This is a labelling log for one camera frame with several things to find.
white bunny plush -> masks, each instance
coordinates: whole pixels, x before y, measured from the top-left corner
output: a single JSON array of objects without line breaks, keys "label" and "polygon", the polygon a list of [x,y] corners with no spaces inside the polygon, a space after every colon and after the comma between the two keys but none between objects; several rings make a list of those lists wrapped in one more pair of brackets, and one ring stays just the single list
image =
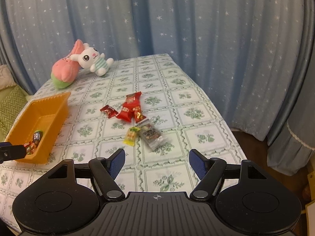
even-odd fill
[{"label": "white bunny plush", "polygon": [[81,54],[72,54],[70,60],[78,61],[83,68],[90,68],[91,72],[102,76],[106,74],[114,60],[109,58],[105,60],[105,54],[100,54],[97,49],[90,47],[88,43],[84,43],[84,51]]}]

table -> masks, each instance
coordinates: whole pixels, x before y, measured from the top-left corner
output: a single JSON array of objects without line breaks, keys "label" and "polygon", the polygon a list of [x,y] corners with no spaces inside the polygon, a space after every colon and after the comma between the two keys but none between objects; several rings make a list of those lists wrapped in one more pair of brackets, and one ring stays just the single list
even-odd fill
[{"label": "table", "polygon": [[[32,100],[66,91],[71,91],[69,115],[47,163],[8,161],[0,166],[0,217],[17,231],[19,227],[12,215],[14,198],[63,159],[87,163],[124,148],[126,162],[116,183],[125,194],[186,191],[189,195],[199,181],[188,162],[190,149],[233,164],[240,164],[246,158],[207,95],[168,54],[115,61],[103,77],[83,69],[64,90],[57,91],[48,80]],[[169,139],[154,151],[140,138],[134,147],[123,144],[126,131],[134,122],[107,119],[99,111],[107,104],[120,111],[125,96],[136,91],[142,91],[144,115]],[[88,179],[78,179],[78,183],[92,188]],[[235,183],[237,180],[226,180],[224,188]]]}]

yellow candy wrapper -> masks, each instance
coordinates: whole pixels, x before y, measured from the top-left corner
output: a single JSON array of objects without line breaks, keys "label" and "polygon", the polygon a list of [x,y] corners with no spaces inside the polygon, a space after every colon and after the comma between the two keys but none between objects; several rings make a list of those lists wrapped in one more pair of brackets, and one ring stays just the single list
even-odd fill
[{"label": "yellow candy wrapper", "polygon": [[128,129],[125,139],[124,139],[124,144],[130,145],[130,146],[134,146],[134,141],[137,137],[137,132],[140,129],[138,127],[131,127]]}]

wooden floor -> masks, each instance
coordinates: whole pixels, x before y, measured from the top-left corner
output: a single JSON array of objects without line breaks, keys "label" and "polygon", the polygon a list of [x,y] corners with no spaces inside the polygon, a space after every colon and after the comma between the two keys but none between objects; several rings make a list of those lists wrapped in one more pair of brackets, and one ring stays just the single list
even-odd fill
[{"label": "wooden floor", "polygon": [[[305,201],[302,198],[302,191],[308,183],[307,174],[308,171],[305,168],[301,168],[295,175],[286,176],[283,175],[272,168],[267,166],[267,141],[259,141],[253,136],[246,134],[240,131],[234,131],[234,136],[236,137],[238,143],[243,149],[247,159],[252,160],[261,168],[266,170],[271,176],[276,180],[280,181],[286,188],[294,192],[300,199],[302,203],[302,208],[304,209]],[[300,220],[298,221],[294,233],[297,236],[307,236],[307,223],[306,215],[301,215]]]}]

pink plush toy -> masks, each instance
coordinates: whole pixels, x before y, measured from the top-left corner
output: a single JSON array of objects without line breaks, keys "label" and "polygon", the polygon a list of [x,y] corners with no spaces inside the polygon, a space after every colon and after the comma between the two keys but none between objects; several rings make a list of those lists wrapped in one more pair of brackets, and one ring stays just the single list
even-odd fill
[{"label": "pink plush toy", "polygon": [[83,51],[83,42],[81,40],[77,40],[69,55],[58,60],[53,65],[50,77],[56,89],[64,89],[73,83],[81,66],[78,62],[71,61],[70,56],[72,54],[81,54]]}]

